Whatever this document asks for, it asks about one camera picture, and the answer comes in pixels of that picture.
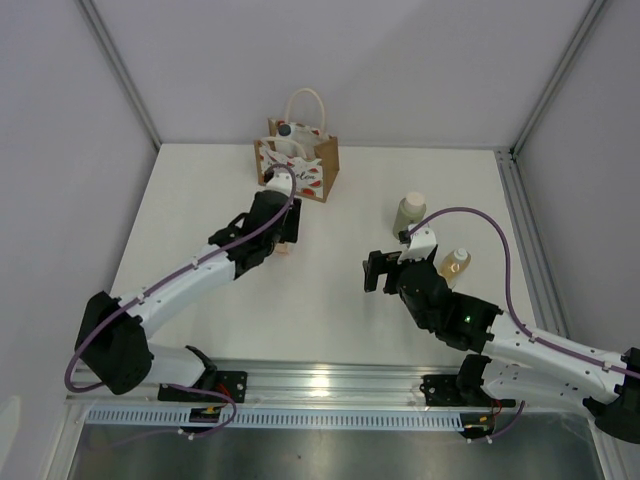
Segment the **small amber bottle white cap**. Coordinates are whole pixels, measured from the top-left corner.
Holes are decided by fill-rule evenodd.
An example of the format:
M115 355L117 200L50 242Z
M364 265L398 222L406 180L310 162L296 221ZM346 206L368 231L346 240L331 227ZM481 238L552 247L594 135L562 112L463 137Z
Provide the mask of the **small amber bottle white cap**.
M448 253L438 267L439 275L447 286L453 289L471 262L471 255L465 248L457 248Z

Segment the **small jar dark lid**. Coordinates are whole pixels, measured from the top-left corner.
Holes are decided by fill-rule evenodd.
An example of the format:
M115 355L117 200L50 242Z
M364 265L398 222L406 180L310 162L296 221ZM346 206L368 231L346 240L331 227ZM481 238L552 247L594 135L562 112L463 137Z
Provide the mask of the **small jar dark lid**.
M291 123L280 123L276 128L276 136L289 140L294 139L295 127Z

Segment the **green bottle white cap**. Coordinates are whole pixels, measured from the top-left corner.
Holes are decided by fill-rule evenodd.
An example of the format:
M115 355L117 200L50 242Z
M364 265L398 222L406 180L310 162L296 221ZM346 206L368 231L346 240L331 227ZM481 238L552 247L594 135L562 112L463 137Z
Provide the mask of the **green bottle white cap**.
M426 200L419 192L407 193L399 202L393 223L392 233L396 239L400 232L406 230L411 224L417 224L423 220L426 212Z

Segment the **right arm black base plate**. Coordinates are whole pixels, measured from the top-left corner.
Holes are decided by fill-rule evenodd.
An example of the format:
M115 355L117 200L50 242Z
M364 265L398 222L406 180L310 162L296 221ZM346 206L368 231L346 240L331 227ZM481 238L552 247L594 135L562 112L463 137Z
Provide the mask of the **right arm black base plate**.
M453 374L430 374L422 377L419 387L427 406L433 407L515 407L514 399L495 398L484 392L475 381Z

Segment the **orange bottle pink cap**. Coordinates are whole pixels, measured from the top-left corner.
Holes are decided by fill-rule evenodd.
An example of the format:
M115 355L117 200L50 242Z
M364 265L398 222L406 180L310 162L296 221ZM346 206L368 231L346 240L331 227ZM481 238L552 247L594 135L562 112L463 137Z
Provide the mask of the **orange bottle pink cap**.
M292 253L294 244L291 242L277 243L274 247L274 252L278 255L289 255Z

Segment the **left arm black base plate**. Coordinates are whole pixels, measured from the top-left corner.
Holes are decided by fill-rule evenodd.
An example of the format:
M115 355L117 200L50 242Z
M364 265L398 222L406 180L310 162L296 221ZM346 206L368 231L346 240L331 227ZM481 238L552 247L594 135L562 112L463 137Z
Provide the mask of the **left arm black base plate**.
M222 370L216 373L205 372L192 385L192 388L216 392L231 398L236 403L243 403L246 394L248 373L246 371ZM203 403L206 401L223 402L223 399L201 393L192 393L172 386L161 386L157 399L164 402Z

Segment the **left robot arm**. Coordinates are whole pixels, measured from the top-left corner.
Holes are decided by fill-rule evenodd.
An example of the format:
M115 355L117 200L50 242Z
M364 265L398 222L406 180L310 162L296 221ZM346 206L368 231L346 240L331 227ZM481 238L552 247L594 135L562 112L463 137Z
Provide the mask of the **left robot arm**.
M87 302L74 354L64 382L72 381L78 362L115 395L149 382L160 387L162 400L203 401L218 385L213 360L194 346L154 345L152 337L202 294L227 285L261 265L277 245L298 239L302 202L287 194L263 190L251 208L209 237L206 245L173 273L137 292L112 297L101 291Z

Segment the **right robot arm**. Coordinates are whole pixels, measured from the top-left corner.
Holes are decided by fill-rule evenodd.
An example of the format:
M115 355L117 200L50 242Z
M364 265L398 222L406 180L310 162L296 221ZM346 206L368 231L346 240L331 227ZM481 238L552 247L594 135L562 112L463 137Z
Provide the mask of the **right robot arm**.
M364 289L380 276L417 327L465 352L455 380L467 404L491 400L573 411L609 436L639 441L639 351L599 350L518 323L479 298L454 292L430 258L403 261L399 253L373 251L363 263Z

